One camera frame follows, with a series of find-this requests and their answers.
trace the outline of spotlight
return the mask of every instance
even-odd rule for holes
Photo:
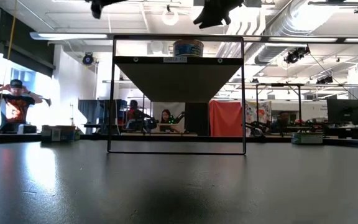
[[[92,52],[85,53],[85,56],[82,59],[82,63],[84,65],[92,65],[93,61],[94,61],[93,53]]]
[[[310,54],[309,46],[307,47],[298,47],[295,50],[289,51],[288,55],[284,58],[284,62],[291,64],[297,63],[305,57],[305,55]]]
[[[328,83],[333,83],[333,82],[334,82],[333,77],[329,75],[325,78],[317,80],[316,84],[328,84]]]
[[[333,82],[334,82],[332,76],[327,76],[327,77],[325,78],[325,81],[326,81],[326,83],[333,83]]]

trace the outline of white label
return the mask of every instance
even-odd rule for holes
[[[187,57],[165,57],[164,63],[187,63]]]

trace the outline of computer monitor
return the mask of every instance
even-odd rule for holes
[[[327,99],[327,109],[330,123],[358,124],[358,100]]]

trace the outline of red curtain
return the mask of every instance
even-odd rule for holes
[[[242,137],[241,103],[211,101],[209,123],[212,137]]]

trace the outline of black cap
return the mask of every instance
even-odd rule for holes
[[[22,81],[18,79],[11,80],[11,88],[23,88]]]

